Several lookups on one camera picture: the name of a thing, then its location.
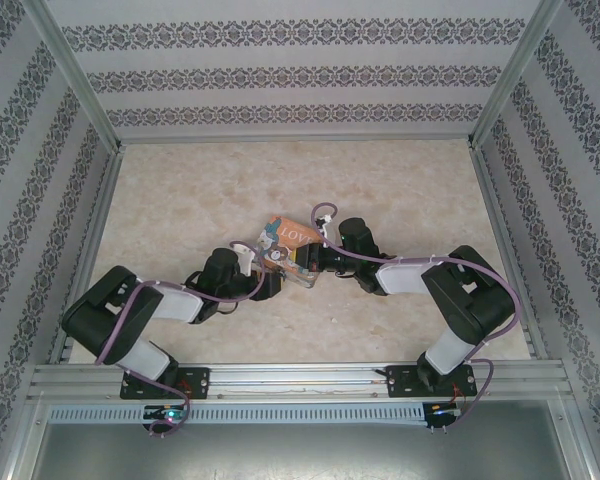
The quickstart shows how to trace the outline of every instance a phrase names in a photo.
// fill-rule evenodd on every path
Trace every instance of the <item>book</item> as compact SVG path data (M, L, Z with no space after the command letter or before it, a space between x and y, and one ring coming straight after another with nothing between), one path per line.
M285 279L311 288L319 272L311 272L295 263L295 251L303 245L320 242L320 237L313 229L274 215L258 237L257 248L267 267L282 269Z

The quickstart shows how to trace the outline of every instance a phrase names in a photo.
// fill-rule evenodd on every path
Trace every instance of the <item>black mounting plate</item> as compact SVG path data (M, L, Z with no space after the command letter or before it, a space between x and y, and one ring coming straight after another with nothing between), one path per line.
M401 397L453 397L455 384L467 397L475 397L478 393L473 368L470 365L460 365L447 377L444 384L439 385L435 392L430 392L418 378L416 365L389 365L385 369L387 389L390 398Z
M208 368L178 367L176 384L173 388L185 393L191 400L205 400L209 392ZM122 377L120 398L123 400L179 399L175 393L149 385L128 373Z

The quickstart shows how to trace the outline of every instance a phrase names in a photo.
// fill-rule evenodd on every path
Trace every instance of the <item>marble floor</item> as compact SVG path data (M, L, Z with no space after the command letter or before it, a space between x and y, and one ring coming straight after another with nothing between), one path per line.
M92 281L119 264L182 282L215 247L254 242L273 214L308 224L322 201L340 207L336 224L365 219L383 252L469 244L503 273L462 140L208 143L127 148ZM377 297L325 273L202 325L154 320L143 336L180 362L384 362L415 360L444 328L428 295ZM529 358L519 327L483 355ZM74 345L71 362L92 361Z

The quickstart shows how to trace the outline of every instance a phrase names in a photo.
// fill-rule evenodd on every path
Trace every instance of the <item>purple cable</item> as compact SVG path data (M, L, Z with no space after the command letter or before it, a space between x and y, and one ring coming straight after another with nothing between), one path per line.
M107 355L109 355L109 352L111 351L111 348L113 347L113 344L115 343L116 338L118 338L118 335L120 334L120 330L122 330L122 325L124 325L124 321L126 320L127 315L129 314L129 310L131 310L131 306L133 305L133 302L135 301L138 294L140 293L140 290L142 290L145 287L151 287L154 285L162 285L162 286L165 286L168 288L172 288L174 290L180 290L182 292L189 293L193 296L204 298L206 300L211 300L212 302L218 302L218 303L238 303L238 302L242 302L243 300L247 300L247 299L253 297L256 293L258 293L258 290L260 290L260 288L264 284L265 266L264 266L264 261L262 260L262 256L255 248L253 248L251 245L246 244L244 242L235 241L235 242L231 242L229 245L232 247L234 245L242 245L244 247L247 247L249 250L251 250L253 253L256 254L256 257L258 257L258 261L260 262L260 268L262 270L262 275L260 275L260 281L258 282L258 285L256 286L256 288L254 288L247 295L243 295L241 297L220 298L220 297L214 297L212 295L207 295L207 294L201 293L201 292L196 292L195 290L191 290L191 289L185 287L184 285L180 285L177 283L162 282L160 280L149 280L146 282L142 282L142 283L138 284L131 292L131 295L129 295L129 299L127 300L127 303L125 304L124 308L120 312L118 321L116 322L115 327L113 327L113 331L111 332L111 335L109 335L107 343L105 343L104 348L100 352L100 355L98 355L98 358L96 359L95 364L101 365L102 362L104 362L104 359L107 358Z
M333 250L335 250L338 253L341 253L342 255L346 255L352 258L357 258L358 260L366 260L368 262L375 262L375 263L404 263L404 264L413 264L413 265L419 265L419 264L423 264L423 263L430 263L431 261L433 261L433 259L435 259L435 261L437 262L448 262L448 263L455 263L457 265L462 265L465 267L469 267L473 270L476 270L480 273L484 273L485 275L493 278L496 282L498 282L500 285L502 285L502 288L504 288L506 290L506 292L509 294L509 296L511 296L511 300L513 301L513 306L514 306L514 314L513 314L513 318L511 319L511 321L507 324L506 327L498 330L497 332L492 333L491 335L487 336L482 342L480 342L478 345L475 346L475 348L473 350L471 350L467 356L465 357L465 360L469 360L471 357L473 357L476 352L478 350L480 350L482 348L482 346L484 344L486 344L487 342L501 337L502 335L504 335L505 333L511 331L513 329L513 327L516 326L516 324L518 323L519 319L520 319L520 311L522 310L522 307L520 305L520 298L518 297L518 294L516 293L516 291L511 288L511 286L497 273L489 270L488 268L484 268L481 265L478 265L476 263L473 262L468 262L467 260L462 260L459 258L452 258L452 257L423 257L423 258L393 258L393 259L386 259L386 258L375 258L375 257L368 257L366 255L359 255L357 253L352 253L352 252L348 252L347 250L338 247L335 243L333 243L331 240L329 240L327 237L325 237L322 232L320 231L320 228L318 227L318 224L316 222L316 212L318 211L318 209L322 208L322 207L331 207L333 209L333 213L331 214L331 217L334 218L337 213L338 213L338 207L330 202L322 202L319 203L318 205L316 205L315 207L313 207L313 210L311 210L311 226L313 227L313 229L316 231L316 233L318 234L318 236L320 237L320 239L327 244L330 248L332 248Z
M467 410L462 415L460 415L456 419L455 422L453 422L451 425L449 425L449 429L456 427L459 423L461 423L467 419L469 414L473 411L473 409L477 405L478 401L482 398L482 396L487 391L487 387L489 386L489 384L491 383L491 379L493 378L493 370L495 369L495 366L493 365L493 362L491 360L489 360L488 358L476 358L475 360L470 360L470 363L488 363L489 364L489 374L487 375L487 379L484 381L484 385L482 385L482 388L480 389L478 394L473 399L473 402L471 402L471 405L469 405L469 408L467 408Z
M169 422L168 420L156 420L151 425L149 425L149 435L151 435L151 436L159 435L160 438L164 438L168 435L173 435L178 430L180 430L180 428L186 423L187 419L189 418L189 415L191 414L191 401L189 400L189 397L185 393L181 392L180 390L177 390L172 387L168 387L167 385L163 385L162 383L158 383L154 380L151 380L150 378L145 377L144 375L142 375L140 373L134 372L133 370L125 370L125 371L129 375L133 375L134 377L136 377L138 380L142 380L143 382L148 383L149 385L153 385L154 387L161 388L162 390L166 390L167 392L174 393L184 400L184 403L182 405L185 407L186 413L180 419L180 421L174 425L172 422ZM171 429L169 429L163 433L155 433L153 431L153 429L156 428L158 425L167 425L167 426L171 427Z

